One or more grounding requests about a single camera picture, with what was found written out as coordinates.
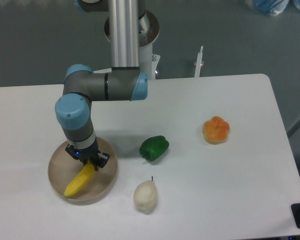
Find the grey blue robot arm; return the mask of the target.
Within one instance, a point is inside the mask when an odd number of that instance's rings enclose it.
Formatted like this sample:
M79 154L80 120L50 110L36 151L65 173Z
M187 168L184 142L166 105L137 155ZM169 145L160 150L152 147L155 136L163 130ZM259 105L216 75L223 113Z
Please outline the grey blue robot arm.
M55 114L68 145L66 152L98 171L110 154L100 152L91 119L93 101L138 101L148 96L148 76L140 70L139 2L110 0L109 36L111 71L95 73L75 64L68 68L62 96L55 103Z

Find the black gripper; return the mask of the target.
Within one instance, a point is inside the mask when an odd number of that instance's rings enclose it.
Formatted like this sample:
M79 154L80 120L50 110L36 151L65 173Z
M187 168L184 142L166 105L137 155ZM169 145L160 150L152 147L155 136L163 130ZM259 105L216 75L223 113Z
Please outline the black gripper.
M110 159L108 153L101 153L99 151L98 141L95 139L94 142L86 148L75 148L73 144L67 144L65 151L76 161L80 161L82 164L88 160L92 163L94 170L98 171L99 168L104 168Z

